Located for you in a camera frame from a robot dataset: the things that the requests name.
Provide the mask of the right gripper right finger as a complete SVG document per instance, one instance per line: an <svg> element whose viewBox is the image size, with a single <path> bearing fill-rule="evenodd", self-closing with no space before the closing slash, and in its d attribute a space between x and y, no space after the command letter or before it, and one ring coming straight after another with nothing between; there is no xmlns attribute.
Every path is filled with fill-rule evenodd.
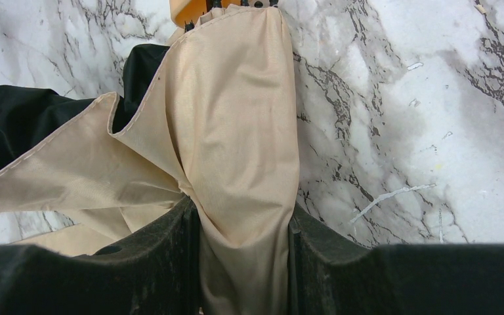
<svg viewBox="0 0 504 315"><path fill-rule="evenodd" d="M368 249L296 206L288 262L291 314L504 314L504 244Z"/></svg>

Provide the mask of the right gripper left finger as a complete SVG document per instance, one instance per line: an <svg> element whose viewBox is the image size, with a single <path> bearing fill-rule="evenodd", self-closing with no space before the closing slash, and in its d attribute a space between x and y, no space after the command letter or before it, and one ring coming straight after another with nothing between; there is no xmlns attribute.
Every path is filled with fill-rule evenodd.
<svg viewBox="0 0 504 315"><path fill-rule="evenodd" d="M93 255L0 245L0 314L197 314L200 220L184 198Z"/></svg>

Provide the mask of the beige folding umbrella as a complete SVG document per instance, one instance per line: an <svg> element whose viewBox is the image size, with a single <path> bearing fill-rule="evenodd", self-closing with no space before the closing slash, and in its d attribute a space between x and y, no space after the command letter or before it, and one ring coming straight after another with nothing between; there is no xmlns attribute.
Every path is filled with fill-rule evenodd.
<svg viewBox="0 0 504 315"><path fill-rule="evenodd" d="M204 311L285 314L299 184L289 29L277 7L197 7L171 2L194 28L136 46L123 95L0 85L0 213L57 211L118 240L189 196Z"/></svg>

